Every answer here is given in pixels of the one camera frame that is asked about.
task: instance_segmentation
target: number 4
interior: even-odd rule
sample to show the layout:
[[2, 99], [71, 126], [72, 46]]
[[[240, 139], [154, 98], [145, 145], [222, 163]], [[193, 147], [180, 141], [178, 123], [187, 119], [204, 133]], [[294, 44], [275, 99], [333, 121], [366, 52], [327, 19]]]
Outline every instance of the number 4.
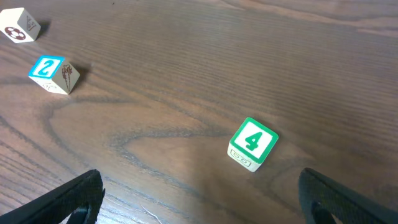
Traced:
[[256, 134], [253, 134], [252, 136], [247, 137], [245, 140], [247, 143], [249, 143], [246, 147], [249, 150], [255, 150], [257, 147], [259, 147], [259, 145], [257, 144], [257, 142], [260, 140], [262, 136], [262, 132], [258, 132]]

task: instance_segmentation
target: wooden table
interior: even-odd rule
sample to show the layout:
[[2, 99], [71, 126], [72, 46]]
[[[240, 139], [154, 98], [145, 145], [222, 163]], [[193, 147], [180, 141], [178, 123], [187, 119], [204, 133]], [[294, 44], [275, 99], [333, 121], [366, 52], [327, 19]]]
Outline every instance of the wooden table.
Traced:
[[[98, 223], [304, 223], [304, 167], [398, 210], [398, 2], [2, 0], [42, 24], [0, 36], [0, 214], [89, 169]], [[43, 54], [71, 95], [27, 77]], [[280, 136], [251, 173], [246, 117]]]

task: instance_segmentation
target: wooden block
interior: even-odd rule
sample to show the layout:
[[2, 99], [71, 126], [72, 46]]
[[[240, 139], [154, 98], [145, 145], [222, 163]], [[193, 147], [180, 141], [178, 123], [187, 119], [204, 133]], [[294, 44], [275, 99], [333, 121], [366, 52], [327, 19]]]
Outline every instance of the wooden block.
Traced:
[[228, 155], [251, 172], [256, 171], [278, 140], [278, 135], [252, 118], [246, 118], [232, 137]]
[[80, 74], [64, 57], [43, 55], [32, 70], [29, 78], [52, 93], [69, 94]]
[[24, 8], [0, 12], [0, 30], [15, 43], [34, 41], [40, 28], [39, 23]]

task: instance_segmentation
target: soccer ball picture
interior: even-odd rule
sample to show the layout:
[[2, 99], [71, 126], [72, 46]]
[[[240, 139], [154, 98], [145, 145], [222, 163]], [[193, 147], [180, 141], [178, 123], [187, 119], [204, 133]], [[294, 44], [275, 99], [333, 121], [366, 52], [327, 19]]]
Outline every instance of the soccer ball picture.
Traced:
[[6, 27], [5, 30], [6, 33], [17, 40], [24, 40], [26, 38], [25, 34], [23, 32], [21, 32], [19, 29], [17, 28], [13, 28], [13, 27]]

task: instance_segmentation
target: printed illustration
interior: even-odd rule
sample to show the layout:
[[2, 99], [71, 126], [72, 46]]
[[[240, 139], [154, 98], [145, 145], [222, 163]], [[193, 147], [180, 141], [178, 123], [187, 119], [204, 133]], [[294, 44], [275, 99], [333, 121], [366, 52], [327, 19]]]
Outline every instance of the printed illustration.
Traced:
[[62, 68], [62, 77], [65, 80], [65, 83], [67, 84], [68, 91], [70, 91], [70, 74], [72, 74], [72, 67], [70, 65], [64, 65]]
[[51, 91], [51, 88], [54, 88], [54, 89], [57, 88], [52, 83], [39, 83], [39, 84], [42, 85], [42, 87], [45, 88], [47, 91]]
[[26, 38], [26, 35], [17, 28], [6, 27], [4, 31], [6, 31], [6, 34], [10, 37], [17, 40], [24, 40]]
[[251, 162], [243, 159], [238, 153], [236, 153], [233, 149], [231, 149], [231, 155], [240, 160], [240, 162], [245, 166], [250, 166]]
[[31, 31], [35, 26], [36, 23], [29, 16], [26, 16], [26, 29]]

